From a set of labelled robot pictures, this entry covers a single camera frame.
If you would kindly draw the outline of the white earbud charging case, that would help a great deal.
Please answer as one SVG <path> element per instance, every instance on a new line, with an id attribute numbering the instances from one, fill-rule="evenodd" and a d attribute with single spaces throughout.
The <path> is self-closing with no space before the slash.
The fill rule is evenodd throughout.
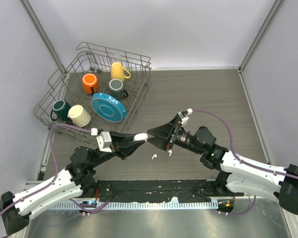
<path id="1" fill-rule="evenodd" d="M 133 141 L 144 141 L 147 142 L 148 135 L 146 133 L 137 133 L 133 137 Z"/>

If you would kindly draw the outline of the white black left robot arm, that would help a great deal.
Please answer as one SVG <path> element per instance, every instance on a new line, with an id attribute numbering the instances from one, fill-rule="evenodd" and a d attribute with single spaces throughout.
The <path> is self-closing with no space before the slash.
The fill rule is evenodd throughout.
<path id="1" fill-rule="evenodd" d="M 92 128 L 91 136 L 98 147 L 79 146 L 71 156 L 71 163 L 57 171 L 52 178 L 19 193 L 10 191 L 0 198 L 0 212 L 6 234 L 12 235 L 28 226 L 38 215 L 66 199 L 95 194 L 94 168 L 113 157 L 122 160 L 143 145 L 146 133 L 126 134 Z"/>

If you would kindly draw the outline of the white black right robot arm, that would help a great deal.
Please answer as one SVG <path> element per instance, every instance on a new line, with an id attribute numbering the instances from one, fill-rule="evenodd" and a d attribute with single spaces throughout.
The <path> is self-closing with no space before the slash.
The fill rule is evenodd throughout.
<path id="1" fill-rule="evenodd" d="M 216 143 L 216 137 L 206 126 L 194 134 L 184 125 L 188 112 L 179 112 L 171 121 L 151 128 L 148 142 L 157 148 L 171 152 L 174 145 L 200 155 L 200 162 L 210 170 L 219 172 L 214 184 L 215 192 L 243 193 L 260 196 L 278 203 L 286 211 L 298 215 L 298 166 L 274 166 L 238 155 Z"/>

